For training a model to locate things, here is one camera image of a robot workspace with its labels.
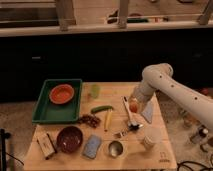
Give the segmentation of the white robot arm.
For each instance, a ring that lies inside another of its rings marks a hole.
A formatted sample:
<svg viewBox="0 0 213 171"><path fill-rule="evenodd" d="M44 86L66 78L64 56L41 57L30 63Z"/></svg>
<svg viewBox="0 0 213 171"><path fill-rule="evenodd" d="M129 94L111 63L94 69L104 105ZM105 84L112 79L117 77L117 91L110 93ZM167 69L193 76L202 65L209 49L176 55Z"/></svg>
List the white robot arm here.
<svg viewBox="0 0 213 171"><path fill-rule="evenodd" d="M131 98L146 104L160 90L213 131L213 99L178 83L172 75L173 68L168 63L145 67L142 81L134 88Z"/></svg>

